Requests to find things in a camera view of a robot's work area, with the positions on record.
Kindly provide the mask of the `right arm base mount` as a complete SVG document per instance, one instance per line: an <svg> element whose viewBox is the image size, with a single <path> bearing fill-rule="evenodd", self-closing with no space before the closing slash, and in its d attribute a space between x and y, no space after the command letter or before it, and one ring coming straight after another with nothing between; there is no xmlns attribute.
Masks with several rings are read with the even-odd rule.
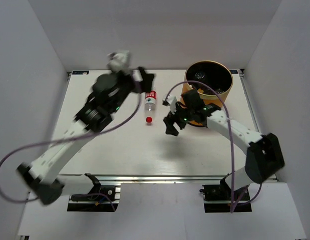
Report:
<svg viewBox="0 0 310 240"><path fill-rule="evenodd" d="M219 184L203 185L199 192L203 195L205 213L228 213L230 212L231 193L230 187L225 183L226 175ZM244 204L250 200L248 190L245 190L241 200L237 204L235 213L252 212L250 203Z"/></svg>

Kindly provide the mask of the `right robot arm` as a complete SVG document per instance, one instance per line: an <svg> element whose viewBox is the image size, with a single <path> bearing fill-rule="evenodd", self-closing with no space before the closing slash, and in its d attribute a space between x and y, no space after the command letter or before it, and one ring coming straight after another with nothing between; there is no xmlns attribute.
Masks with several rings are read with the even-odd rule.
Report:
<svg viewBox="0 0 310 240"><path fill-rule="evenodd" d="M163 99L163 105L169 106L169 114L164 118L166 134L177 136L191 121L218 132L242 150L246 155L245 165L229 173L220 181L221 195L230 200L239 193L239 189L252 183L261 184L285 165L279 140L276 135L261 134L249 130L239 122L229 119L226 112L214 103L205 104L195 90L182 95L179 102L173 95Z"/></svg>

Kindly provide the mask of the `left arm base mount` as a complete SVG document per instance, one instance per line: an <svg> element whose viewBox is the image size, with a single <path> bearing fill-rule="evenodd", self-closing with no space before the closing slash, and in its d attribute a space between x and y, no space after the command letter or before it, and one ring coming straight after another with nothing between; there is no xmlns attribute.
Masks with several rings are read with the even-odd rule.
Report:
<svg viewBox="0 0 310 240"><path fill-rule="evenodd" d="M119 204L119 187L103 184L90 173L84 174L92 183L87 193L71 195L68 202L68 212L115 212Z"/></svg>

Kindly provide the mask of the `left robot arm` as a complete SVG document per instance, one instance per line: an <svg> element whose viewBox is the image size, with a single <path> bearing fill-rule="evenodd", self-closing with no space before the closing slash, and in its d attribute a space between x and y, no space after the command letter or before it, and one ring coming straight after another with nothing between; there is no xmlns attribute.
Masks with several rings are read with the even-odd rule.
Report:
<svg viewBox="0 0 310 240"><path fill-rule="evenodd" d="M107 132L105 128L130 93L152 90L155 74L147 73L143 67L138 71L141 81L134 79L132 71L112 71L98 76L62 139L51 141L47 151L30 164L18 166L20 177L42 205L50 205L63 195L94 200L101 194L101 184L94 175L61 176L60 171L84 145Z"/></svg>

